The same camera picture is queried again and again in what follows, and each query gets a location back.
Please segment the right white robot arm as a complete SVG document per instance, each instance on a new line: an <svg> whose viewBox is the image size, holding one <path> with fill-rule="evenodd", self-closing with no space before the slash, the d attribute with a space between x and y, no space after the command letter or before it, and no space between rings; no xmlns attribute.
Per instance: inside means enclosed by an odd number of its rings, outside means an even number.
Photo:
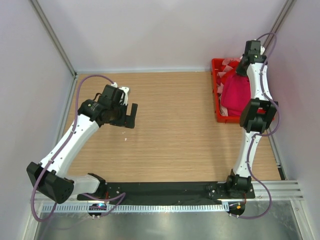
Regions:
<svg viewBox="0 0 320 240"><path fill-rule="evenodd" d="M243 128L240 153L225 183L225 192L231 198L253 194L252 166L257 147L277 112L278 103L273 102L269 92L267 69L267 56L263 54L261 42L248 40L235 70L238 76L248 78L250 98L239 120Z"/></svg>

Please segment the crimson t shirt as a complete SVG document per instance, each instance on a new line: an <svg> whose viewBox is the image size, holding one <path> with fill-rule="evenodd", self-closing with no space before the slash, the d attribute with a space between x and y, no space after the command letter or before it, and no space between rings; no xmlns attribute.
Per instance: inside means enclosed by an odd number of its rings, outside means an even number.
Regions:
<svg viewBox="0 0 320 240"><path fill-rule="evenodd" d="M238 59L225 59L219 76L220 113L225 117L239 117L251 99L250 81L236 73Z"/></svg>

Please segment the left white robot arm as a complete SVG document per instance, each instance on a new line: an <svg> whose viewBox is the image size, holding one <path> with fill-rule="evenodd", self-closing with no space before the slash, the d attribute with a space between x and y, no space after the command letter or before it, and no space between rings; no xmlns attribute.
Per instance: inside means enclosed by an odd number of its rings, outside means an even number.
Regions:
<svg viewBox="0 0 320 240"><path fill-rule="evenodd" d="M31 162L26 172L37 191L57 204L70 196L79 200L82 194L101 200L106 195L106 181L94 174L68 176L68 170L88 139L104 124L133 129L138 105L132 104L127 114L130 88L106 85L97 100L87 99L77 111L70 128L40 163Z"/></svg>

